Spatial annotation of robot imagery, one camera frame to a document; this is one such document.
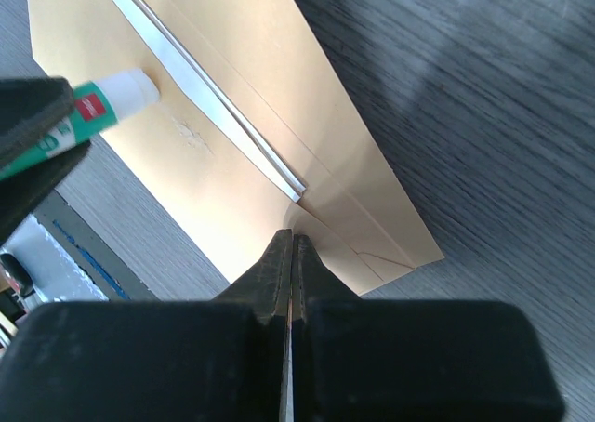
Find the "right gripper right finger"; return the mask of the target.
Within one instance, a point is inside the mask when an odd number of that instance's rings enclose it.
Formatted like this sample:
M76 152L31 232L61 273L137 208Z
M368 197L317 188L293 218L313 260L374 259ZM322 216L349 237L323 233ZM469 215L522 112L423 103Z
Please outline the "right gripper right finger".
M294 239L298 421L560 421L535 328L494 300L364 299Z

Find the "green white glue stick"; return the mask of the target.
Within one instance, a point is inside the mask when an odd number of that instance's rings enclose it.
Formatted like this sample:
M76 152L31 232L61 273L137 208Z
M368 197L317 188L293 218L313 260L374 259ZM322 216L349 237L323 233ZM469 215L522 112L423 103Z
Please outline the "green white glue stick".
M73 91L74 108L37 143L1 170L9 178L90 140L98 133L145 110L160 98L141 69L89 81Z

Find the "orange paper envelope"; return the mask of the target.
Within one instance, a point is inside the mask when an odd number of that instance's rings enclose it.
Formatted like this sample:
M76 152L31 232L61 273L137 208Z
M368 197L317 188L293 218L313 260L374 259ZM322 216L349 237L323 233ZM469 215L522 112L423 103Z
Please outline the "orange paper envelope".
M227 280L280 229L357 294L442 258L294 0L28 8L47 73L141 68L157 85L105 140Z

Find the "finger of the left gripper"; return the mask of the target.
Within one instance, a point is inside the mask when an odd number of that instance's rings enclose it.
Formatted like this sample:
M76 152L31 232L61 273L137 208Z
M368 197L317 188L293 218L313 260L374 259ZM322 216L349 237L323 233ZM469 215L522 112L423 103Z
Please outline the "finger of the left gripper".
M2 165L29 150L74 105L63 77L2 78L0 100Z
M1 244L86 157L91 142L1 181Z

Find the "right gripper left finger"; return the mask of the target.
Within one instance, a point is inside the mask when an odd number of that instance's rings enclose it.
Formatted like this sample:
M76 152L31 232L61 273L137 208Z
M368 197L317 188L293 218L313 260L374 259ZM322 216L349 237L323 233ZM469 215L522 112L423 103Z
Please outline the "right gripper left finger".
M5 421L282 421L293 235L207 301L34 310L1 361Z

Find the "beige letter paper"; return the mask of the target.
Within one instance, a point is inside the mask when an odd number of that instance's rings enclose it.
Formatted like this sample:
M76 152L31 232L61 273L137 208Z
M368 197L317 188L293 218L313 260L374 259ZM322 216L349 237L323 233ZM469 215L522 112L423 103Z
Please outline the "beige letter paper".
M144 0L112 0L181 92L292 202L306 186Z

